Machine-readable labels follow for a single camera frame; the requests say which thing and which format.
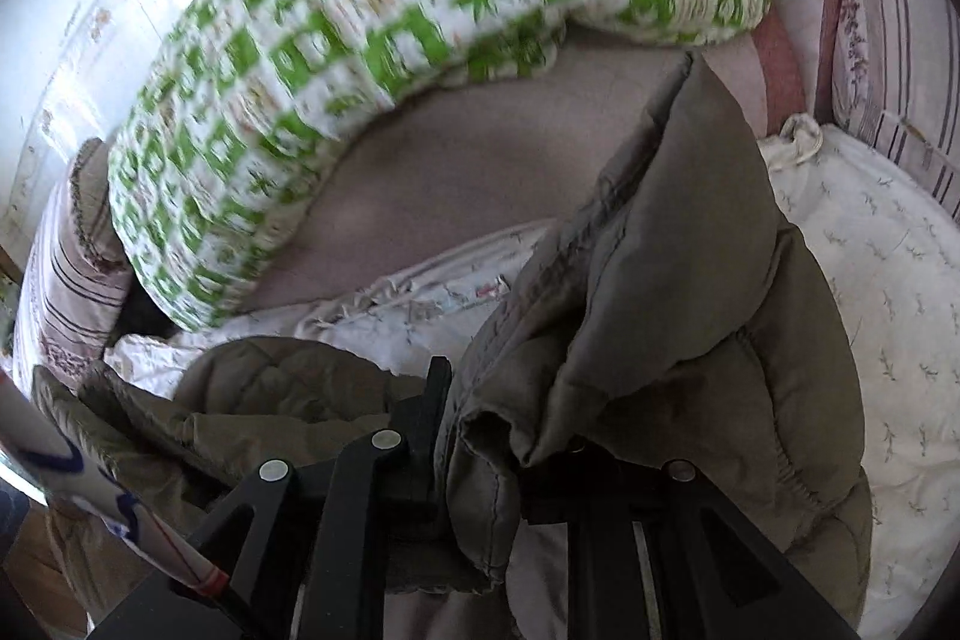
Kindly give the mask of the olive hooded padded jacket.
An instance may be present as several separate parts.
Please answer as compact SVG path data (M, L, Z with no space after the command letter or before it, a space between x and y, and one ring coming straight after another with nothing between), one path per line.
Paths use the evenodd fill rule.
M192 534L272 459L331 461L387 429L436 357L452 380L430 503L392 523L379 638L571 638L563 523L524 520L524 472L602 448L695 464L856 630L871 491L854 358L822 269L776 206L736 101L690 59L586 204L532 255L457 360L409 375L283 336L212 347L171 397L109 365L76 390L37 370L47 419ZM53 555L96 627L151 570L53 502Z

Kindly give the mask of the white sleeve with blue print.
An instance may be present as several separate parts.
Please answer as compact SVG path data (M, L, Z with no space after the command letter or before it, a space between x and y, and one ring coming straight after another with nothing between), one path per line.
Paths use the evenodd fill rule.
M228 587L228 575L220 567L44 419L6 373L2 373L2 447L47 495L99 516L114 536L184 587L203 598L217 598Z

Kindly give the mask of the striped floral pillow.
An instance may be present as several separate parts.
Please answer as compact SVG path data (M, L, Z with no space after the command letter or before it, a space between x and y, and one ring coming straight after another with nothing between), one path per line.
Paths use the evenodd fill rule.
M13 335L14 385L23 393L43 365L73 386L103 355L133 269L110 213L109 146L83 142L46 202L26 263Z

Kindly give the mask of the white patterned bed quilt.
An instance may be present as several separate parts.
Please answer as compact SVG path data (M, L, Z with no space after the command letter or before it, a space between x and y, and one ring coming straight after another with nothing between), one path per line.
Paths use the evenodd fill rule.
M958 546L958 229L907 174L833 126L761 143L781 211L802 230L850 338L872 492L864 638L907 630ZM206 349L241 337L325 342L394 373L457 360L544 235L517 225L334 300L236 316L106 354L128 383L171 396Z

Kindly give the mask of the pink red folded blanket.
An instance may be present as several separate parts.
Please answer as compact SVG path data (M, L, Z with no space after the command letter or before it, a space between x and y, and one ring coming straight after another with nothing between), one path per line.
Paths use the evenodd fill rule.
M755 136L828 112L838 3L773 0L755 32L704 50ZM412 100L350 149L244 310L335 297L496 230L566 216L681 61L569 29L543 76Z

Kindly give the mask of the striped pink pillow at right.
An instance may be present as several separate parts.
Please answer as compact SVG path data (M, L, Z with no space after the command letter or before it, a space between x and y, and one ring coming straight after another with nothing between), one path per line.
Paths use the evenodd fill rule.
M958 214L958 13L950 0L841 0L833 115Z

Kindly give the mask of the green white checkered pillow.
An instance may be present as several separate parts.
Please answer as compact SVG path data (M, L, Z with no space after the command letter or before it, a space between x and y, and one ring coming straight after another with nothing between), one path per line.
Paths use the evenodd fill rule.
M771 0L194 0L109 156L112 222L184 330L254 292L338 159L436 85L553 66L570 25L646 46L719 45Z

